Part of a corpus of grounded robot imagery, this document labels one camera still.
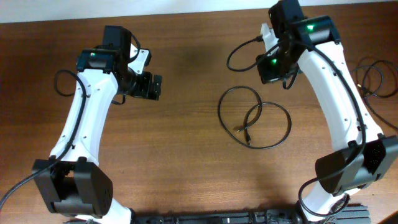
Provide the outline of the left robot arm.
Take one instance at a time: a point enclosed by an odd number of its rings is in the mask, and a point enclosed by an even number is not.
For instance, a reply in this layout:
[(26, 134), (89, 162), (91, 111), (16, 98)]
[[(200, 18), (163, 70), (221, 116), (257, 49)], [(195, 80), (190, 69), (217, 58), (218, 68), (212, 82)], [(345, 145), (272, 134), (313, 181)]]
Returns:
[(81, 52), (62, 134), (49, 158), (32, 168), (49, 212), (94, 223), (133, 222), (133, 210), (114, 199), (113, 183), (99, 168), (99, 145), (116, 95), (159, 99), (162, 77), (144, 71), (150, 59), (150, 50), (121, 26), (106, 26), (102, 44)]

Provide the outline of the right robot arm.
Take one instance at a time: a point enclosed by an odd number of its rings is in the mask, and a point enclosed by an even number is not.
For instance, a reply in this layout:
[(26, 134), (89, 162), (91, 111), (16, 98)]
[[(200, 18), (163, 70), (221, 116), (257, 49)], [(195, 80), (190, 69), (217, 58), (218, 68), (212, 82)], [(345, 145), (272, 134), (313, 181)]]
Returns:
[(295, 223), (325, 223), (350, 197), (381, 180), (397, 159), (397, 137), (384, 135), (366, 109), (328, 16), (306, 17), (296, 0), (279, 1), (261, 28), (266, 52), (256, 59), (263, 83), (304, 73), (326, 118), (333, 152), (315, 163), (312, 191), (300, 195)]

